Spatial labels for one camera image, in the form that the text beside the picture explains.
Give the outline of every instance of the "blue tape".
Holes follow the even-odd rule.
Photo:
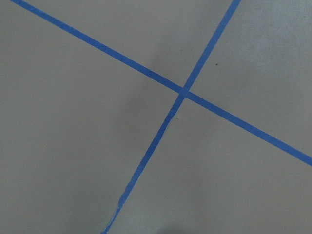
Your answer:
[[[63,23],[62,21],[54,18],[51,15],[48,15],[47,13],[39,10],[38,8],[28,4],[25,1],[22,0],[11,0],[12,2],[16,3],[17,5],[25,8],[26,10],[34,13],[35,15],[45,19],[46,21],[54,24],[55,26],[63,29],[64,31],[70,33],[71,35],[83,40],[84,42],[88,43],[91,46],[94,46],[95,48],[105,52],[106,54],[114,57],[115,59],[123,62],[124,64],[134,68],[135,70],[137,70],[138,72],[141,72],[145,75],[147,75],[148,77],[152,78],[153,80],[165,85],[166,87],[176,91],[177,93],[180,92],[180,90],[182,89],[182,87],[180,87],[179,85],[173,83],[172,81],[166,79],[165,77],[162,77],[161,75],[153,72],[152,70],[142,66],[141,64],[135,62],[134,60],[124,56],[123,54],[117,52],[116,50],[111,49],[110,47],[102,44],[101,42],[89,37],[88,35],[78,31],[77,29],[67,25],[66,23]]]
[[[151,158],[154,150],[156,149],[157,145],[159,144],[168,124],[178,111],[179,107],[181,106],[183,100],[185,98],[188,98],[192,100],[193,102],[199,104],[200,106],[210,110],[211,112],[219,115],[220,117],[228,120],[229,122],[241,127],[242,129],[252,133],[253,135],[265,140],[266,142],[270,143],[271,145],[285,151],[286,153],[294,156],[295,158],[307,163],[308,165],[312,166],[312,158],[299,150],[293,148],[292,146],[280,141],[279,139],[263,132],[262,130],[250,125],[249,123],[241,120],[240,118],[232,115],[231,113],[219,108],[218,106],[204,100],[203,98],[197,96],[196,94],[189,92],[192,84],[194,83],[196,77],[198,76],[201,68],[203,67],[204,63],[208,59],[211,51],[213,50],[216,42],[218,41],[219,37],[221,36],[224,28],[226,27],[227,23],[229,22],[230,18],[232,17],[235,9],[238,7],[240,0],[234,0],[228,11],[226,12],[225,16],[223,17],[221,23],[217,27],[213,37],[209,41],[207,47],[205,48],[202,56],[200,57],[199,61],[197,62],[195,68],[193,69],[191,75],[189,76],[187,82],[185,83],[184,87],[173,83],[172,81],[160,76],[159,74],[153,72],[152,70],[140,65],[139,63],[131,60],[130,58],[124,56],[123,54],[109,48],[108,46],[100,43],[99,41],[89,37],[88,35],[78,31],[77,29],[61,22],[60,20],[46,14],[45,12],[35,8],[34,6],[22,1],[22,0],[11,0],[12,2],[16,3],[17,5],[20,5],[21,7],[25,8],[26,10],[40,16],[41,18],[47,20],[48,22],[54,24],[55,26],[63,29],[64,31],[72,34],[73,36],[83,40],[84,42],[94,46],[95,48],[107,53],[108,55],[118,59],[119,61],[125,63],[126,65],[134,68],[135,70],[147,75],[148,77],[154,79],[155,81],[163,84],[164,86],[170,88],[171,90],[177,92],[179,94],[178,98],[176,99],[174,105],[172,106],[170,112],[166,116],[162,126],[160,127],[159,131],[157,132],[155,138],[153,139],[150,147],[148,148],[145,156],[143,157],[142,161],[140,162],[138,168],[136,169],[135,173],[133,174],[129,184],[125,188],[125,192],[122,194],[122,196],[119,199],[118,207],[116,209],[116,212],[111,220],[111,222],[107,225],[106,229],[102,232],[102,234],[108,233],[111,225],[113,224],[115,218],[117,217],[118,213],[120,212],[124,202],[128,198],[131,190],[135,186],[137,180],[139,179],[141,173],[143,172],[146,164],[148,163],[149,159]]]
[[[312,166],[312,158],[303,152],[295,149],[294,147],[284,143],[283,141],[263,132],[262,130],[252,126],[251,124],[241,120],[240,118],[232,115],[231,113],[221,109],[220,107],[202,99],[201,97],[189,92],[187,94],[187,98],[196,102],[197,104],[201,105],[202,107],[210,110],[211,112],[217,114],[218,116],[228,120],[229,122],[245,129],[246,131],[254,134],[255,136],[265,140],[266,142],[274,145],[275,147],[285,151],[286,153],[296,157],[297,159],[307,163],[308,165]]]
[[[119,202],[118,202],[117,209],[115,211],[115,214],[113,215],[111,221],[109,222],[109,224],[106,226],[105,230],[101,234],[107,234],[109,229],[111,228],[112,224],[114,223],[115,219],[117,218],[121,208],[123,207],[124,203],[126,202],[126,200],[127,200],[128,196],[130,195],[132,189],[136,185],[137,180],[141,176],[145,166],[147,165],[148,161],[152,157],[157,145],[161,141],[163,134],[164,134],[165,130],[167,129],[170,121],[172,120],[172,118],[175,116],[178,109],[180,108],[180,106],[181,106],[182,102],[184,101],[187,93],[189,92],[191,86],[194,84],[199,72],[201,71],[202,67],[204,66],[205,62],[207,61],[211,51],[214,49],[216,43],[218,42],[222,32],[224,31],[226,25],[230,21],[232,15],[233,15],[234,11],[236,10],[236,8],[238,7],[239,3],[240,3],[240,0],[233,0],[229,9],[225,13],[222,21],[220,22],[219,26],[215,30],[212,38],[210,39],[210,41],[209,41],[208,45],[206,46],[204,52],[200,56],[198,62],[196,63],[194,69],[192,70],[190,76],[188,77],[187,81],[185,82],[185,85],[183,86],[178,97],[176,98],[172,108],[170,109],[169,113],[167,114],[165,120],[163,121],[163,123],[162,123],[160,129],[158,130],[156,136],[154,137],[152,143],[150,144],[149,148],[147,149],[143,159],[141,160],[136,171],[134,172],[130,182],[126,186],[124,193],[121,195]]]

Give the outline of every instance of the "gray surface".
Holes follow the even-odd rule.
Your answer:
[[[183,85],[230,1],[30,3]],[[99,233],[176,94],[9,1],[0,15],[1,233]],[[312,155],[311,22],[307,0],[242,1],[192,91]],[[309,234],[311,176],[186,100],[111,233]]]

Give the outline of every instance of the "tape strip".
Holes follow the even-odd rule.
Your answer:
[[[232,15],[235,12],[236,8],[238,7],[239,3],[240,3],[240,0],[233,0],[233,2],[231,3],[230,7],[227,10],[227,12],[225,13],[222,21],[220,22],[219,26],[215,30],[212,38],[210,39],[210,41],[209,41],[208,45],[206,46],[204,52],[200,56],[198,62],[196,63],[194,69],[192,70],[189,78],[185,82],[185,85],[183,86],[178,97],[176,98],[172,108],[170,109],[169,113],[167,114],[164,122],[162,123],[162,125],[161,125],[160,129],[158,130],[156,136],[154,137],[152,143],[150,144],[149,148],[147,149],[143,159],[141,160],[136,171],[134,172],[130,182],[126,186],[124,193],[121,195],[119,202],[118,202],[117,209],[115,211],[115,214],[113,215],[111,221],[108,223],[105,230],[101,234],[107,234],[109,229],[111,228],[112,224],[114,223],[115,219],[117,218],[120,210],[122,209],[124,203],[126,202],[128,196],[130,195],[132,189],[136,185],[137,180],[141,176],[141,174],[142,174],[144,168],[146,167],[148,161],[152,157],[157,145],[161,141],[163,134],[164,134],[165,130],[167,129],[170,121],[172,120],[172,118],[175,116],[178,109],[180,108],[180,106],[181,106],[182,102],[184,101],[187,93],[189,92],[191,86],[194,84],[199,72],[201,71],[202,67],[204,66],[205,62],[207,61],[211,51],[214,49],[216,43],[218,42],[222,32],[224,31],[226,25],[230,21]]]
[[[162,77],[161,75],[153,72],[152,70],[142,66],[141,64],[135,62],[134,60],[124,56],[123,54],[117,52],[116,50],[111,49],[110,47],[102,44],[101,42],[89,37],[88,35],[78,31],[77,29],[67,25],[66,23],[63,23],[62,21],[54,18],[51,15],[48,15],[47,13],[39,10],[38,8],[30,5],[29,3],[22,1],[22,0],[11,0],[12,2],[16,3],[17,5],[25,8],[26,10],[34,13],[35,15],[45,19],[46,21],[54,24],[55,26],[63,29],[64,31],[70,33],[71,35],[83,40],[84,42],[88,43],[89,45],[103,51],[104,53],[112,56],[113,58],[123,62],[124,64],[134,68],[138,72],[141,72],[148,77],[152,78],[153,80],[165,85],[166,87],[176,91],[179,93],[181,91],[181,87],[172,81],[166,79],[165,77]]]
[[[262,130],[252,126],[251,124],[243,121],[242,119],[232,115],[231,113],[221,109],[220,107],[206,101],[205,99],[189,92],[187,94],[187,98],[192,100],[193,102],[201,105],[202,107],[210,110],[211,112],[217,114],[218,116],[228,120],[229,122],[245,129],[247,132],[254,134],[255,136],[265,140],[266,142],[270,143],[271,145],[285,151],[286,153],[296,157],[297,159],[307,163],[308,165],[312,166],[312,158],[303,152],[295,149],[294,147],[284,143],[283,141],[263,132]]]

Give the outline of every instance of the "gray floor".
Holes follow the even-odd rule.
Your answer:
[[[29,3],[183,85],[230,0]],[[1,233],[99,233],[177,94],[0,2]],[[312,156],[312,2],[243,0],[192,92]],[[112,234],[310,234],[312,168],[185,100]]]

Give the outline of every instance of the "floor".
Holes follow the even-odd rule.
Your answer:
[[[232,1],[27,2],[182,87]],[[312,156],[311,23],[242,0],[191,92]],[[0,230],[100,233],[178,93],[12,1],[0,31]],[[109,233],[310,234],[294,154],[186,98]]]

